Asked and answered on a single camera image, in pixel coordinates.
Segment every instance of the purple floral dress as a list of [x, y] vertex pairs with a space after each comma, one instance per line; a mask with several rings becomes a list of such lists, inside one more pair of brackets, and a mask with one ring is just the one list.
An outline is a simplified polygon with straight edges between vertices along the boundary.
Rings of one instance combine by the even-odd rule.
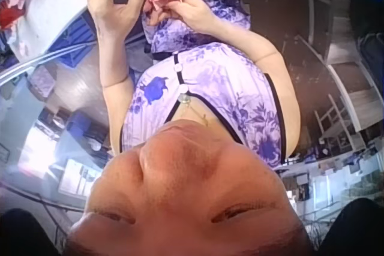
[[[213, 12], [250, 27], [240, 0], [205, 0]], [[280, 105], [269, 77], [242, 52], [181, 21], [156, 28], [143, 24], [152, 52], [182, 51], [146, 70], [137, 84], [122, 129], [121, 148], [147, 141], [173, 117], [181, 94], [203, 101], [234, 141], [250, 148], [270, 167], [284, 159], [285, 133]]]

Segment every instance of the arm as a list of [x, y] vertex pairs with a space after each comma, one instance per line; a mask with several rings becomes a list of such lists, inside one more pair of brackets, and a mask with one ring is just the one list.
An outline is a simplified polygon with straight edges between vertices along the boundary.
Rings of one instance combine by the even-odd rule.
[[138, 20], [144, 0], [129, 0], [122, 5], [114, 4], [113, 0], [87, 2], [97, 29], [100, 81], [108, 109], [111, 145], [117, 154], [120, 131], [134, 92], [124, 40]]
[[269, 40], [217, 17], [211, 27], [209, 35], [243, 51], [256, 66], [271, 76], [279, 98], [296, 98], [284, 59]]
[[181, 19], [190, 28], [243, 51], [264, 73], [269, 74], [277, 91], [286, 126], [287, 156], [295, 149], [300, 134], [300, 110], [284, 59], [266, 38], [226, 20], [219, 19], [203, 0], [171, 2], [168, 11], [154, 16]]
[[120, 132], [134, 92], [127, 74], [124, 41], [99, 40], [100, 81], [108, 109], [110, 142], [113, 153], [120, 148]]
[[266, 38], [226, 20], [216, 19], [210, 34], [243, 51], [271, 77], [283, 110], [287, 137], [286, 152], [287, 156], [290, 156], [299, 141], [301, 116], [295, 90], [282, 55]]

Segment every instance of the woman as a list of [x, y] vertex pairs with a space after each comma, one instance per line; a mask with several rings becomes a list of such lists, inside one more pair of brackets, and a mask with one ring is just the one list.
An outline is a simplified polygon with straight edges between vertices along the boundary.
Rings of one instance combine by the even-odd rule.
[[[248, 30], [239, 0], [184, 0], [161, 11], [144, 2], [88, 0], [116, 157], [94, 185], [69, 251], [310, 252], [270, 169], [293, 152], [300, 127], [282, 56]], [[124, 39], [143, 6], [152, 53], [173, 55], [135, 89]]]

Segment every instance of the hand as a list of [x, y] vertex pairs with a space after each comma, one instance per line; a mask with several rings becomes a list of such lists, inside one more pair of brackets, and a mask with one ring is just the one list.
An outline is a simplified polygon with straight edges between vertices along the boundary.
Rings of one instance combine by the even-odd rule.
[[144, 0], [128, 0], [114, 4], [113, 0], [87, 0], [99, 40], [124, 40], [140, 16]]
[[[144, 5], [144, 12], [151, 6]], [[219, 18], [212, 12], [203, 0], [172, 1], [163, 9], [153, 11], [149, 18], [150, 25], [157, 25], [166, 18], [180, 19], [191, 29], [201, 34], [212, 34]]]

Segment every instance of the necklace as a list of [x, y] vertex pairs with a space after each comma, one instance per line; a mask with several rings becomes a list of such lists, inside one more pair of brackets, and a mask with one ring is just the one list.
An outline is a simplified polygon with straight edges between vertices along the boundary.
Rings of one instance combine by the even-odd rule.
[[181, 114], [181, 118], [183, 118], [185, 114], [187, 114], [187, 112], [191, 110], [198, 118], [203, 121], [204, 125], [208, 127], [208, 120], [206, 119], [206, 115], [204, 114], [202, 116], [198, 111], [196, 111], [196, 109], [191, 106], [191, 97], [189, 95], [180, 94], [178, 100], [180, 104], [184, 106], [184, 111]]

